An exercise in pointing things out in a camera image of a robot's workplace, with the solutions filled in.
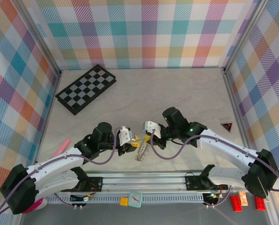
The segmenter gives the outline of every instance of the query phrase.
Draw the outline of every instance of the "red lego brick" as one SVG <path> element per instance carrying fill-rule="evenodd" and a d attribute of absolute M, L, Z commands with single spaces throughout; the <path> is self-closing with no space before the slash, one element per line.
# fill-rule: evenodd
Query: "red lego brick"
<path fill-rule="evenodd" d="M 255 196 L 255 205 L 257 210 L 265 210 L 265 203 L 262 198 Z"/>
<path fill-rule="evenodd" d="M 240 200 L 239 196 L 234 195 L 234 196 L 231 196 L 230 199 L 231 199 L 233 211 L 234 212 L 241 212 L 242 207 L 241 207 L 241 200 Z"/>

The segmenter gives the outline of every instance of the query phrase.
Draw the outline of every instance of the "colorful plaid backdrop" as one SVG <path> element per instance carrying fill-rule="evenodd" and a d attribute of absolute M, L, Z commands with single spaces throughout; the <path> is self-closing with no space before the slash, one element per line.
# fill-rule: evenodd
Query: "colorful plaid backdrop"
<path fill-rule="evenodd" d="M 55 81 L 11 1 L 0 0 L 0 187 L 13 166 L 31 163 Z"/>
<path fill-rule="evenodd" d="M 253 148 L 271 150 L 279 167 L 279 0 L 268 3 L 231 72 Z"/>
<path fill-rule="evenodd" d="M 221 67 L 258 0 L 23 1 L 59 66 L 89 69 Z"/>

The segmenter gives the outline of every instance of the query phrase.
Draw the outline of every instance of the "marble tabletop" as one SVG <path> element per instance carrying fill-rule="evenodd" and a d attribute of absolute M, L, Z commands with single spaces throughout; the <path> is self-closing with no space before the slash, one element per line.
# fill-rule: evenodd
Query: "marble tabletop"
<path fill-rule="evenodd" d="M 64 71 L 59 91 L 83 75 L 84 70 Z M 57 100 L 42 143 L 39 162 L 48 160 L 65 139 L 70 138 L 68 148 L 87 134 L 91 134 L 100 122 L 108 122 L 113 131 L 116 127 L 130 127 L 140 138 L 144 137 L 143 122 L 151 120 L 166 126 L 162 112 L 169 107 L 178 108 L 190 121 L 206 125 L 218 135 L 242 144 L 220 68 L 197 69 L 126 69 L 109 70 L 117 82 L 74 116 Z M 221 122 L 232 122 L 232 132 L 227 132 Z M 159 153 L 169 157 L 180 148 L 168 142 Z M 101 153 L 95 161 L 106 160 L 111 151 Z M 233 167 L 221 156 L 209 150 L 186 146 L 174 160 L 158 158 L 149 150 L 143 161 L 135 160 L 136 152 L 119 157 L 117 153 L 106 165 L 87 163 L 87 171 L 126 170 L 188 170 L 203 169 L 208 164 Z"/>

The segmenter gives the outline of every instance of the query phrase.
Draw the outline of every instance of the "yellow object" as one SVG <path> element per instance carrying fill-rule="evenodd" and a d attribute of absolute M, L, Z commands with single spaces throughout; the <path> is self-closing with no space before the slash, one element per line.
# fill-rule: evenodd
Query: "yellow object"
<path fill-rule="evenodd" d="M 140 143 L 132 142 L 131 145 L 138 148 L 140 146 Z"/>
<path fill-rule="evenodd" d="M 144 142 L 148 142 L 151 139 L 151 136 L 145 135 L 144 137 Z"/>
<path fill-rule="evenodd" d="M 239 198 L 241 200 L 241 205 L 242 206 L 248 206 L 248 200 L 247 200 L 246 193 L 244 191 L 239 191 L 238 195 L 239 195 Z"/>
<path fill-rule="evenodd" d="M 120 205 L 128 206 L 128 198 L 121 197 Z"/>

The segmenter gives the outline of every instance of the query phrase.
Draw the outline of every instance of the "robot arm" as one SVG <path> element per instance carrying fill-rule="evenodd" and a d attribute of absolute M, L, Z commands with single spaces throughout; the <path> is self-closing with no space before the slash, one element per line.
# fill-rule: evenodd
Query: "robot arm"
<path fill-rule="evenodd" d="M 268 196 L 277 176 L 254 158 L 261 159 L 279 173 L 276 162 L 269 151 L 263 149 L 261 152 L 257 152 L 246 149 L 220 137 L 198 122 L 188 123 L 181 112 L 174 107 L 168 108 L 162 115 L 168 123 L 167 127 L 151 121 L 147 121 L 143 125 L 147 134 L 151 135 L 154 131 L 153 139 L 150 140 L 153 145 L 165 149 L 166 142 L 169 140 L 178 138 L 184 143 L 188 138 L 198 135 L 188 144 L 196 148 L 210 149 L 238 168 L 222 169 L 215 165 L 208 165 L 201 174 L 202 183 L 205 186 L 210 184 L 235 185 L 245 187 L 250 193 L 258 197 L 266 198 Z"/>
<path fill-rule="evenodd" d="M 85 136 L 63 154 L 27 168 L 24 168 L 22 164 L 15 166 L 0 191 L 5 199 L 8 198 L 7 203 L 13 214 L 22 213 L 40 198 L 62 190 L 89 191 L 88 182 L 90 181 L 80 168 L 87 162 L 84 158 L 93 160 L 101 152 L 114 148 L 118 150 L 119 156 L 126 152 L 133 152 L 136 147 L 133 147 L 132 142 L 136 138 L 134 133 L 126 127 L 121 127 L 114 137 L 110 124 L 99 123 L 91 135 Z M 23 179 L 25 180 L 10 195 Z"/>

